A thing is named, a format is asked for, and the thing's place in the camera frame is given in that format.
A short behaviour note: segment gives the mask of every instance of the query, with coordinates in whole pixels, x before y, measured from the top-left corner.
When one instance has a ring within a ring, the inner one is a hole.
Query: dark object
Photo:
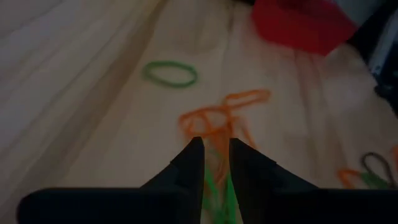
[[[46,189],[20,202],[20,224],[199,223],[205,151],[194,138],[139,189]]]
[[[393,190],[319,189],[275,161],[231,139],[232,181],[245,224],[388,222]],[[199,223],[204,150],[195,138],[165,170],[139,189],[48,189],[30,194],[18,221],[30,223]]]
[[[386,159],[383,158],[381,155],[379,155],[379,154],[377,154],[375,152],[369,152],[369,153],[366,153],[365,155],[363,155],[361,157],[361,165],[364,167],[364,169],[366,169],[366,172],[377,176],[377,174],[369,167],[369,165],[367,163],[367,159],[369,157],[374,157],[375,159],[377,159],[381,163],[381,165],[383,166],[384,172],[387,175],[387,178],[388,178],[387,181],[388,181],[388,184],[390,185],[390,188],[396,189],[397,188],[397,184],[396,184],[396,182],[394,180],[394,176],[392,175],[391,167],[388,164],[388,162],[386,161]]]
[[[386,1],[348,41],[361,54],[377,81],[376,93],[398,115],[398,1]]]

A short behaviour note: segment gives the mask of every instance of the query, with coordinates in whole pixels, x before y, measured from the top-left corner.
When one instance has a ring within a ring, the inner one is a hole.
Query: rubber band
[[[337,172],[338,177],[346,189],[355,189],[354,184],[349,180],[349,176],[361,178],[361,174],[356,170],[344,169]]]
[[[236,196],[233,189],[231,174],[229,173],[229,139],[236,137],[236,128],[239,127],[243,133],[243,137],[248,144],[256,148],[253,138],[251,137],[246,123],[239,116],[233,116],[233,111],[244,106],[253,105],[255,103],[263,103],[269,99],[271,92],[268,90],[251,90],[243,93],[233,93],[226,96],[220,106],[209,106],[200,108],[180,116],[178,123],[184,132],[187,141],[192,137],[201,136],[207,138],[214,145],[216,154],[218,155],[218,167],[214,175],[206,167],[205,169],[205,195],[203,196],[203,206],[212,216],[213,223],[236,223]],[[254,96],[254,99],[233,104],[233,100],[240,100]],[[218,113],[224,117],[222,125],[216,126],[211,123],[209,114]],[[198,119],[203,122],[204,131],[195,130],[194,120]],[[223,208],[218,207],[218,197],[220,193],[217,189],[225,188]]]
[[[396,189],[397,188],[397,184],[394,180],[394,177],[392,175],[392,171],[390,168],[390,165],[388,164],[388,162],[386,161],[385,158],[383,158],[380,154],[377,154],[375,152],[369,152],[365,155],[363,155],[361,157],[361,165],[364,167],[364,169],[366,169],[366,171],[376,177],[378,177],[378,179],[382,179],[381,177],[379,177],[368,165],[368,163],[366,162],[367,158],[369,157],[374,157],[376,160],[378,160],[382,166],[384,171],[386,172],[387,175],[387,179],[388,179],[388,183],[390,185],[390,188],[392,189]]]
[[[173,68],[179,68],[181,70],[185,70],[192,76],[192,79],[187,82],[183,82],[183,83],[171,82],[164,78],[160,78],[159,76],[155,75],[152,72],[152,70],[154,68],[163,68],[163,67],[173,67]],[[196,69],[193,66],[187,65],[184,63],[180,63],[180,62],[175,62],[175,61],[150,62],[147,65],[145,65],[145,67],[142,70],[142,74],[145,78],[148,78],[149,80],[151,80],[152,82],[154,82],[156,84],[160,84],[160,85],[172,87],[172,88],[186,88],[186,87],[189,87],[189,86],[195,84],[198,80],[198,72],[196,71]]]

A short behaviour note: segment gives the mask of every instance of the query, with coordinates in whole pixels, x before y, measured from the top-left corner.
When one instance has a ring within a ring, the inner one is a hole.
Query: orange rubber band
[[[232,100],[239,100],[250,96],[255,96],[255,99],[237,104],[231,103]],[[247,140],[248,144],[253,148],[256,148],[254,140],[251,137],[244,120],[239,116],[233,116],[232,111],[255,103],[265,102],[270,96],[271,92],[269,90],[251,90],[242,93],[234,93],[226,96],[221,106],[200,108],[180,116],[178,122],[187,140],[190,140],[195,136],[200,136],[203,139],[208,138],[218,151],[220,161],[214,177],[215,183],[219,188],[224,186],[229,171],[229,139],[236,137],[235,126],[237,124],[241,127],[243,136]],[[208,117],[208,113],[222,114],[225,117],[225,122],[221,126],[214,126]],[[204,131],[195,131],[194,119],[199,119],[204,122]]]
[[[338,171],[338,177],[346,189],[355,189],[354,184],[349,180],[349,176],[361,178],[361,174],[356,170],[344,169]]]

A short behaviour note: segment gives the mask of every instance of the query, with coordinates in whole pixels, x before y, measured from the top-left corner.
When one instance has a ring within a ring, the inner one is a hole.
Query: red container
[[[252,19],[262,38],[321,55],[357,29],[336,4],[325,0],[257,0]]]

